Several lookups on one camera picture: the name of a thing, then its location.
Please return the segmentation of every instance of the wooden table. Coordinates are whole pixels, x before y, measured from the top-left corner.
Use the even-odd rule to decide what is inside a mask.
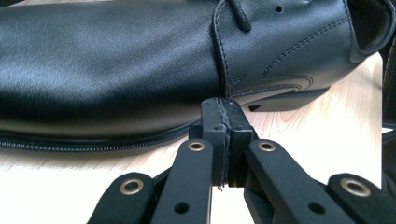
[[[281,144],[313,178],[327,183],[331,175],[352,173],[380,186],[381,68],[376,54],[310,105],[245,112],[261,138]],[[115,178],[159,174],[182,141],[138,155],[0,148],[0,223],[85,223]],[[252,223],[241,189],[214,189],[212,204],[212,223]]]

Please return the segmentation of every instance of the clamp jaw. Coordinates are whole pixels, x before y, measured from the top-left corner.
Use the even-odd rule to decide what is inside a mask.
[[[396,223],[396,201],[356,175],[312,179],[277,142],[259,139],[238,103],[202,102],[173,166],[117,178],[89,223],[210,223],[212,186],[245,188],[255,223]]]

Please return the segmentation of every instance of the black leather shoe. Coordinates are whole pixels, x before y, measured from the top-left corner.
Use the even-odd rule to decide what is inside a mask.
[[[381,49],[387,0],[0,8],[0,146],[92,151],[181,136],[200,103],[306,105]]]

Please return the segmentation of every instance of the shoe upper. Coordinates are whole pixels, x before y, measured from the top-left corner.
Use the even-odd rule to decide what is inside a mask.
[[[0,8],[0,134],[122,139],[329,88],[394,33],[383,0],[114,1]]]

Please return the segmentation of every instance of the stitching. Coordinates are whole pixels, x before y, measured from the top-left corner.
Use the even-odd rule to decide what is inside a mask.
[[[285,52],[283,52],[282,54],[280,54],[278,57],[276,57],[271,63],[270,65],[268,65],[268,67],[265,69],[265,71],[262,73],[262,77],[261,79],[265,79],[266,75],[268,75],[268,73],[271,71],[271,69],[273,69],[277,63],[279,63],[280,61],[282,61],[284,58],[286,58],[287,56],[291,55],[295,50],[302,48],[303,46],[305,46],[306,44],[309,44],[310,42],[312,42],[314,39],[316,39],[317,37],[327,33],[328,31],[330,31],[331,29],[343,24],[344,22],[348,21],[348,17],[345,17],[343,19],[334,21],[330,24],[328,24],[327,26],[323,27],[322,29],[316,31],[315,33],[313,33],[312,35],[310,35],[309,37],[307,37],[306,39],[300,41],[299,43],[297,43],[296,45],[294,45],[293,47],[289,48],[288,50],[286,50]]]
[[[233,92],[233,86],[232,83],[229,81],[230,80],[230,74],[228,72],[228,66],[227,66],[227,58],[225,56],[225,51],[224,51],[224,47],[222,46],[222,41],[221,41],[221,36],[219,33],[219,13],[221,12],[221,10],[224,8],[225,2],[223,1],[221,3],[221,5],[219,6],[218,10],[216,11],[216,17],[215,17],[215,25],[216,25],[216,36],[217,39],[219,41],[220,44],[220,49],[221,49],[221,58],[224,61],[224,65],[225,65],[225,73],[226,73],[226,95],[230,95],[230,92]]]
[[[308,81],[309,84],[308,84],[308,86],[306,88],[304,88],[304,90],[306,90],[309,87],[311,87],[312,84],[314,83],[312,77],[308,77],[308,76],[276,76],[276,77],[267,77],[265,80],[268,80],[268,79],[277,80],[277,79],[281,79],[281,78],[284,78],[284,77],[300,78],[300,79],[304,79],[304,80]],[[298,91],[303,91],[303,86],[298,85],[298,84],[278,84],[278,85],[273,85],[273,86],[257,87],[257,88],[253,88],[253,89],[237,91],[237,92],[235,92],[235,94],[233,94],[233,96],[241,95],[241,94],[247,94],[247,93],[251,93],[251,92],[259,91],[259,90],[267,90],[267,91],[271,90],[271,89],[279,90],[279,89],[281,89],[279,87],[284,87],[284,86],[296,87],[298,89]]]
[[[309,87],[312,86],[312,84],[314,83],[314,79],[312,77],[309,76],[301,76],[301,75],[289,75],[289,76],[269,76],[266,77],[265,80],[277,80],[277,79],[282,79],[282,78],[288,78],[288,79],[295,79],[295,78],[299,78],[299,79],[305,79],[309,82],[308,87],[306,87],[306,89],[308,89]]]
[[[242,79],[244,79],[245,76],[246,75],[243,75],[241,77],[236,77],[236,78],[232,79],[230,82],[233,84],[238,83],[238,82],[242,81]]]
[[[266,86],[266,87],[258,87],[255,89],[250,89],[249,91],[237,91],[234,93],[234,97],[236,96],[243,96],[245,94],[250,94],[254,92],[266,92],[266,91],[277,91],[277,90],[282,90],[282,89],[287,89],[287,88],[296,88],[297,91],[300,91],[302,89],[302,86],[298,84],[280,84],[280,85],[274,85],[274,86]]]
[[[346,10],[346,14],[347,14],[347,20],[348,20],[348,23],[349,23],[349,40],[350,40],[350,54],[349,55],[352,55],[352,21],[351,21],[351,18],[350,18],[350,13],[349,13],[349,9],[348,9],[348,7],[347,7],[347,2],[346,2],[346,0],[343,0],[343,3],[344,3],[344,8],[345,8],[345,10]]]

